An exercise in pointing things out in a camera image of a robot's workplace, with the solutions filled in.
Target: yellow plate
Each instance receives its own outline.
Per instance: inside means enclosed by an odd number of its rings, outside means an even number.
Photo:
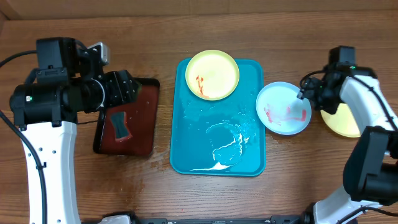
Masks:
[[[235,60],[220,50],[205,50],[189,61],[185,71],[187,85],[204,100],[220,100],[238,85],[239,68]]]
[[[358,138],[361,136],[358,125],[347,104],[340,103],[337,112],[333,115],[323,110],[321,111],[321,115],[326,125],[337,134],[349,138]]]

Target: teal tray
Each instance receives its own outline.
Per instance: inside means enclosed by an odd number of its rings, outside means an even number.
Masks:
[[[236,59],[239,83],[228,97],[207,101],[185,81],[190,58],[177,67],[170,163],[182,174],[253,177],[266,167],[266,129],[256,112],[264,87],[261,66]]]

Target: ketchup stain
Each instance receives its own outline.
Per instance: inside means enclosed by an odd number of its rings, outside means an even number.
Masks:
[[[209,97],[203,94],[203,77],[199,77],[199,75],[197,76],[197,82],[198,82],[198,87],[199,87],[199,91],[200,91],[200,95],[206,99],[208,99]]]
[[[288,120],[295,120],[295,121],[305,121],[305,119],[307,118],[307,111],[303,109],[302,111],[302,116],[301,118],[294,118],[294,117],[290,117],[289,114],[291,112],[290,110],[290,106],[288,106],[286,108],[287,110],[287,116],[281,116],[278,113],[275,113],[275,111],[272,111],[272,107],[270,105],[267,104],[267,108],[264,107],[264,111],[266,112],[266,115],[268,117],[268,121],[270,123],[274,122],[278,125],[281,125],[282,121],[288,121]]]

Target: plate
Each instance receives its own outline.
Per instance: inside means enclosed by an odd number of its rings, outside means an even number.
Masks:
[[[239,68],[227,53],[205,50],[189,61],[185,79],[196,96],[204,100],[220,100],[229,96],[238,85]]]
[[[311,120],[312,110],[308,99],[300,100],[300,89],[290,83],[274,82],[258,94],[257,114],[271,131],[292,135],[303,131]]]
[[[349,138],[361,136],[354,116],[345,103],[340,103],[335,114],[329,114],[321,110],[321,115],[326,125],[335,133]]]

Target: wooden surface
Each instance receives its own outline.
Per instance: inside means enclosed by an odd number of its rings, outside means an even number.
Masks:
[[[398,0],[0,0],[10,20],[398,9]]]
[[[111,48],[106,71],[127,69],[135,77],[160,81],[153,155],[148,159],[97,155],[91,149],[95,124],[78,127],[76,193],[82,220],[121,210],[140,217],[220,218],[298,214],[342,183],[342,171],[356,139],[337,136],[318,113],[295,136],[269,131],[267,167],[255,178],[181,175],[169,162],[175,71],[178,63],[206,49],[252,58],[264,69],[264,84],[298,85],[327,63],[337,45],[357,47],[357,63],[372,67],[392,108],[398,109],[397,11],[305,12],[229,16],[125,17],[59,21],[6,21],[0,58],[35,49],[35,40],[63,36]],[[16,85],[36,66],[34,55],[0,69],[0,109]],[[80,121],[96,119],[81,114]],[[20,140],[0,122],[0,222],[27,223],[29,200]],[[386,207],[398,212],[398,206]],[[369,212],[361,223],[397,223]]]

